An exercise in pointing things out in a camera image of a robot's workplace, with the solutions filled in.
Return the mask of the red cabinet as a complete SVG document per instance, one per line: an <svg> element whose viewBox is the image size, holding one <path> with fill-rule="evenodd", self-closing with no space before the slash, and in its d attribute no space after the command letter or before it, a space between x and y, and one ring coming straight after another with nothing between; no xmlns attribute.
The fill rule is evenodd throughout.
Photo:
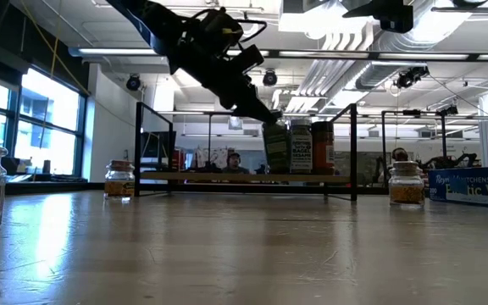
<svg viewBox="0 0 488 305"><path fill-rule="evenodd" d="M186 150L177 147L172 154L171 167L173 171L181 172L186 168Z"/></svg>

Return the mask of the white-lid seasoning jar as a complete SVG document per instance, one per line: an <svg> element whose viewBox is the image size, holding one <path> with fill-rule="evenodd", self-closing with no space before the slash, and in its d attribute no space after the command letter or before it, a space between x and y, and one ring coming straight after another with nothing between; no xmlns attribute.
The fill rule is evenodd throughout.
<svg viewBox="0 0 488 305"><path fill-rule="evenodd" d="M313 170L313 137L311 122L307 119L292 119L291 166L292 174L310 174Z"/></svg>

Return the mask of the wooden shelf black metal frame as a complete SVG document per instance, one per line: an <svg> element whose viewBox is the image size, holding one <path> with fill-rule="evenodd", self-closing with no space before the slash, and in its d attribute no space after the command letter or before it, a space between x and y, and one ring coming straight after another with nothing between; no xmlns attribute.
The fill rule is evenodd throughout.
<svg viewBox="0 0 488 305"><path fill-rule="evenodd" d="M168 121L162 114L154 111L143 102L136 103L136 127L135 127L135 151L134 151L134 183L135 190L133 195L139 197L141 195L141 128L143 123L143 111L146 110L151 114L159 117L169 126L169 146L172 144L172 132L173 123ZM154 171L146 172L144 178L147 180L216 180L216 181L246 181L246 182L259 182L259 181L295 181L295 182L324 182L324 183L349 183L350 188L348 191L340 191L340 194L348 194L350 197L348 201L356 202L358 199L358 186L357 186L357 105L350 104L338 113L332 120L331 124L336 119L339 119L346 112L350 112L350 175L342 177L328 177L327 175L298 175L298 174L272 174L272 175L252 175L252 174L221 174L221 173L181 173L174 172L172 168L172 156L173 153L169 153L168 156L168 170L167 171Z"/></svg>

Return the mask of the ceiling track light bar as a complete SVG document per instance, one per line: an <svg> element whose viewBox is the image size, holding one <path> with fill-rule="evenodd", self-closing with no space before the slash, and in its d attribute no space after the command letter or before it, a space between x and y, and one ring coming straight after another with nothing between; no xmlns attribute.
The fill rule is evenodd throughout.
<svg viewBox="0 0 488 305"><path fill-rule="evenodd" d="M488 0L449 0L451 7L433 6L430 11L435 13L457 13L457 14L488 14L488 7L485 4Z"/></svg>

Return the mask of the black metal frame rig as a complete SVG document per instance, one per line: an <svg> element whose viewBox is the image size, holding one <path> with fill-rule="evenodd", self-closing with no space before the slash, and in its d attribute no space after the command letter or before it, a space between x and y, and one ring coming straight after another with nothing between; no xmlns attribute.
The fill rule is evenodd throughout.
<svg viewBox="0 0 488 305"><path fill-rule="evenodd" d="M427 115L433 119L438 119L441 122L441 144L442 144L442 156L441 164L446 168L451 168L448 162L448 156L446 151L446 115L440 112L422 111L418 109L406 109L406 110L383 110L380 113L381 119L381 140L382 140L382 158L384 181L383 187L388 186L388 170L387 170L387 157L386 157L386 136L385 136L385 117L387 114L394 114L397 118L399 116L409 117L410 119L424 119Z"/></svg>

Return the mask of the silver ventilation duct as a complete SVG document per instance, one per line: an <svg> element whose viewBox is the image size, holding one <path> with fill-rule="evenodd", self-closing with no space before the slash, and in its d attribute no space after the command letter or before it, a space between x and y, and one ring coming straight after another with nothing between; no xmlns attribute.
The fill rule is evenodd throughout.
<svg viewBox="0 0 488 305"><path fill-rule="evenodd" d="M322 48L329 51L411 52L429 51L433 46L433 42L415 36L413 31L402 35L385 32L376 36L373 24L366 21L354 32L329 34ZM288 113L306 113L319 102L344 108L368 95L400 69L397 64L315 59L300 86L291 93L289 102L281 103L280 97L286 92L277 90L273 95L273 105Z"/></svg>

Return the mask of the green-lid spice jar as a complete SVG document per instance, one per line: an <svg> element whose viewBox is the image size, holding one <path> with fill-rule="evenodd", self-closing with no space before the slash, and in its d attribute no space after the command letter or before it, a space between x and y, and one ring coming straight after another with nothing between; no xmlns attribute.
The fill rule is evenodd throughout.
<svg viewBox="0 0 488 305"><path fill-rule="evenodd" d="M283 121L263 123L263 143L270 174L290 172L289 134Z"/></svg>

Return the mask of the black metal table frame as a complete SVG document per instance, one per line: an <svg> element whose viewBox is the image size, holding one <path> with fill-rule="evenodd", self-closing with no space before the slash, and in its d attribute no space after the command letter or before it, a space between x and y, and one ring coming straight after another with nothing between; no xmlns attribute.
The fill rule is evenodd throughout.
<svg viewBox="0 0 488 305"><path fill-rule="evenodd" d="M8 183L7 195L50 194L67 191L103 191L103 183L67 183L67 182L25 182ZM135 186L135 194L145 195L151 192L222 192L256 194L329 194L351 195L351 187L338 186L284 186L268 184L143 184Z"/></svg>

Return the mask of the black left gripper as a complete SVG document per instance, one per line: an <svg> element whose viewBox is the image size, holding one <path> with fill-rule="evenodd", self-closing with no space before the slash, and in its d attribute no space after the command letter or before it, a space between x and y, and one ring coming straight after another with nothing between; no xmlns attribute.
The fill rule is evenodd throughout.
<svg viewBox="0 0 488 305"><path fill-rule="evenodd" d="M183 69L199 81L219 98L223 108L234 108L235 116L269 125L282 117L280 110L269 109L260 100L258 89L247 73L229 70L229 61L246 48L243 44L247 39L243 35L224 35L222 29L243 30L241 19L234 19L224 11L200 11L191 17L176 14L174 20L174 46L170 56L173 68Z"/></svg>

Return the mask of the blue plastic wrap box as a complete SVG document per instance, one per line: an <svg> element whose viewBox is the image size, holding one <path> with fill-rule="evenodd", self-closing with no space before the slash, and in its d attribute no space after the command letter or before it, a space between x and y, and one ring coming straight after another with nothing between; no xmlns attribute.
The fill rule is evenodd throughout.
<svg viewBox="0 0 488 305"><path fill-rule="evenodd" d="M488 167L435 169L428 178L431 201L488 206Z"/></svg>

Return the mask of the black-lid jar rust spice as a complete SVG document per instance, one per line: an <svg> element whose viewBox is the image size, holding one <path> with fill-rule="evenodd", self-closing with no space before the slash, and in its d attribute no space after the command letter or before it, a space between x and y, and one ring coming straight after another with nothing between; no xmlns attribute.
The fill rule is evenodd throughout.
<svg viewBox="0 0 488 305"><path fill-rule="evenodd" d="M329 121L312 123L313 172L316 175L333 175L334 168L334 127Z"/></svg>

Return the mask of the black computer monitor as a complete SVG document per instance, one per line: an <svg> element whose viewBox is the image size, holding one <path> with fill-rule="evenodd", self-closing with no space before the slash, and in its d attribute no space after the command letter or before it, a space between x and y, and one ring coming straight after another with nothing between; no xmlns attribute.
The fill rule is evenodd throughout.
<svg viewBox="0 0 488 305"><path fill-rule="evenodd" d="M141 133L141 166L167 169L175 150L175 131L144 131Z"/></svg>

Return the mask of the large glass window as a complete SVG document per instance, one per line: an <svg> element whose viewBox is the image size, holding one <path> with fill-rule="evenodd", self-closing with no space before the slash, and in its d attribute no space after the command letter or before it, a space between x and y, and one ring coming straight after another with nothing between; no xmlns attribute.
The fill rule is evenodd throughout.
<svg viewBox="0 0 488 305"><path fill-rule="evenodd" d="M0 79L0 147L26 173L77 175L86 97L36 67L16 84Z"/></svg>

